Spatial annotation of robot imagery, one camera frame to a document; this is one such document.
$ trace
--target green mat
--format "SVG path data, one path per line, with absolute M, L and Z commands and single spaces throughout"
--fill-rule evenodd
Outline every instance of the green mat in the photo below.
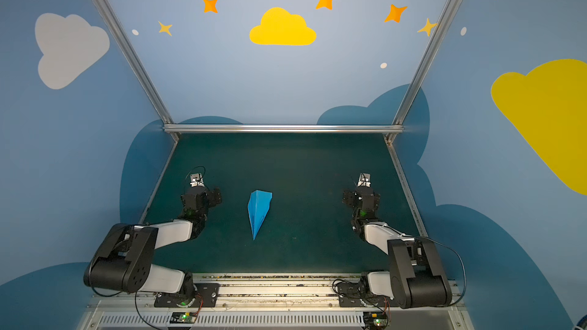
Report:
M 186 134 L 172 156 L 146 221 L 181 212 L 186 174 L 206 167 L 205 184 L 223 203 L 202 234 L 159 248 L 154 263 L 194 273 L 358 273 L 385 269 L 387 256 L 356 236 L 342 190 L 360 172 L 381 194 L 378 216 L 417 234 L 412 214 L 378 134 Z M 247 204 L 254 190 L 273 193 L 255 241 Z

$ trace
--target yellow star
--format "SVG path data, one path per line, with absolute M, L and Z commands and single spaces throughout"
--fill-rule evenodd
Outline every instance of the yellow star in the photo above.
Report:
M 207 11 L 213 11 L 215 13 L 218 13 L 218 11 L 216 10 L 216 2 L 218 0 L 204 0 L 204 13 L 206 13 Z
M 170 24 L 169 26 L 164 26 L 163 23 L 159 22 L 159 24 L 161 25 L 161 29 L 159 30 L 159 32 L 167 32 L 167 34 L 169 36 L 171 36 L 172 34 L 169 32 L 169 28 L 171 28 L 171 26 L 173 26 L 172 24 Z
M 332 0 L 320 0 L 318 5 L 316 5 L 316 9 L 318 8 L 328 8 L 332 10 Z
M 434 27 L 436 27 L 438 23 L 433 23 L 430 24 L 430 18 L 426 18 L 426 25 L 424 26 L 424 28 L 422 28 L 420 31 L 418 32 L 426 32 L 428 33 L 428 37 L 430 37 L 430 30 Z
M 401 14 L 406 9 L 407 9 L 407 7 L 398 8 L 398 7 L 396 7 L 395 5 L 392 4 L 392 9 L 389 11 L 389 16 L 387 16 L 387 18 L 385 18 L 385 21 L 384 22 L 396 21 L 396 22 L 400 23 Z

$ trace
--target black bracket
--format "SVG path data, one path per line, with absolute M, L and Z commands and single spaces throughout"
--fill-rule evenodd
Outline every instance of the black bracket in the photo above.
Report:
M 341 282 L 336 284 L 338 293 L 341 295 L 338 296 L 338 305 L 340 307 L 370 307 L 371 304 L 379 306 L 381 308 L 385 307 L 385 298 L 387 298 L 387 302 L 391 307 L 399 307 L 397 302 L 389 297 L 385 297 L 384 295 L 373 295 L 373 294 L 366 294 L 364 290 L 362 290 L 363 284 L 361 283 L 346 283 Z
M 202 307 L 215 307 L 218 299 L 218 283 L 196 283 L 195 300 L 194 302 L 184 307 L 182 303 L 186 304 L 186 297 L 178 293 L 159 293 L 155 299 L 155 307 L 183 307 L 183 308 L 199 308 L 202 299 L 204 303 Z

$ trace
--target aluminum frame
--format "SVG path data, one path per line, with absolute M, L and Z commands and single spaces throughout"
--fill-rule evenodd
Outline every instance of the aluminum frame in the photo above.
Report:
M 153 188 L 153 192 L 151 193 L 151 196 L 149 197 L 149 201 L 147 202 L 147 206 L 145 206 L 145 209 L 143 209 L 143 214 L 141 214 L 141 218 L 138 220 L 139 224 L 144 224 L 144 220 L 147 217 L 147 212 L 149 211 L 149 208 L 151 207 L 151 203 L 153 202 L 153 199 L 155 199 L 155 194 L 157 194 L 157 190 L 159 189 L 159 185 L 161 184 L 161 180 L 163 180 L 163 175 L 165 175 L 165 171 L 167 171 L 167 166 L 169 166 L 169 162 L 172 160 L 173 153 L 175 152 L 175 148 L 177 147 L 178 142 L 179 142 L 179 139 L 174 139 L 172 150 L 171 150 L 171 152 L 169 152 L 169 156 L 167 157 L 167 161 L 165 161 L 165 165 L 163 166 L 163 170 L 161 171 L 161 174 L 159 175 L 157 183 L 155 184 L 155 188 Z
M 401 100 L 400 106 L 398 107 L 396 115 L 393 118 L 393 125 L 402 125 L 406 119 L 406 115 L 410 110 L 412 103 L 414 103 L 415 96 L 418 94 L 418 91 L 422 86 L 422 82 L 424 81 L 424 78 L 426 77 L 432 62 L 434 61 L 436 54 L 438 53 L 438 49 L 440 48 L 440 45 L 442 44 L 462 1 L 463 0 L 447 0 L 444 4 L 444 8 L 440 13 L 440 18 L 438 19 L 436 30 L 434 33 L 432 33 L 432 36 L 428 41 L 428 45 L 424 50 L 424 55 L 422 55 L 422 60 L 420 60 L 418 68 L 415 71 L 414 78 L 408 86 L 404 98 Z M 386 139 L 388 142 L 393 142 L 395 136 L 395 134 L 388 134 Z
M 130 68 L 137 76 L 138 82 L 141 84 L 148 98 L 151 100 L 151 103 L 153 107 L 155 107 L 155 110 L 159 114 L 161 120 L 163 120 L 164 123 L 173 123 L 171 114 L 167 110 L 167 107 L 165 107 L 165 104 L 159 96 L 157 89 L 155 89 L 155 85 L 151 81 L 151 78 L 149 77 L 147 70 L 144 68 L 143 63 L 138 58 L 135 49 L 131 45 L 128 36 L 126 35 L 126 32 L 124 31 L 124 28 L 116 16 L 116 13 L 112 9 L 110 3 L 108 3 L 107 0 L 92 0 L 92 2 L 106 23 L 106 26 L 110 30 L 112 37 L 114 37 L 114 40 L 116 40 L 116 43 L 120 47 L 122 54 L 128 61 Z M 178 140 L 177 135 L 173 134 L 172 137 L 176 141 Z
M 341 308 L 338 297 L 332 290 L 332 281 L 342 278 L 351 282 L 358 282 L 359 273 L 194 273 L 194 282 L 204 284 L 215 282 L 221 284 L 215 308 L 203 308 L 205 315 L 291 315 L 302 314 L 329 314 L 351 315 L 363 311 L 372 311 L 375 308 L 350 307 Z M 460 290 L 455 281 L 450 280 L 453 297 L 460 296 Z M 143 317 L 149 319 L 155 326 L 164 326 L 170 312 L 177 312 L 177 308 L 155 308 L 152 294 L 140 293 L 137 295 L 137 305 Z M 463 302 L 450 307 L 422 307 L 407 310 L 399 307 L 390 309 L 393 313 L 410 311 L 445 311 L 448 312 L 452 326 L 455 329 L 473 330 L 468 317 L 467 308 Z M 93 330 L 99 328 L 102 318 L 118 317 L 113 322 L 126 328 L 147 328 L 148 326 L 136 319 L 134 294 L 118 294 L 115 297 L 103 298 L 93 296 L 86 312 L 79 322 L 78 330 Z
M 401 125 L 165 124 L 168 133 L 378 133 L 397 134 Z
M 418 233 L 422 237 L 428 237 L 428 232 L 424 227 L 424 222 L 422 221 L 418 207 L 415 205 L 414 195 L 412 195 L 410 186 L 407 183 L 406 175 L 403 172 L 403 168 L 401 168 L 400 158 L 397 156 L 396 149 L 394 148 L 393 144 L 386 144 L 387 150 L 389 151 L 389 156 L 393 161 L 393 166 L 396 168 L 397 177 L 400 179 L 401 188 L 403 189 L 404 195 L 406 196 L 407 204 L 410 207 L 412 216 L 414 217 L 415 226 L 418 228 Z

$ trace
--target paper airplane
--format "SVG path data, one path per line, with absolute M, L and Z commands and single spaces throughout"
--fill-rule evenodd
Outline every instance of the paper airplane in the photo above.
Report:
M 269 211 L 269 202 L 273 193 L 255 190 L 251 193 L 249 200 L 249 220 L 251 221 L 251 230 L 253 231 L 253 239 L 257 237 L 260 225 L 263 224 L 265 216 Z

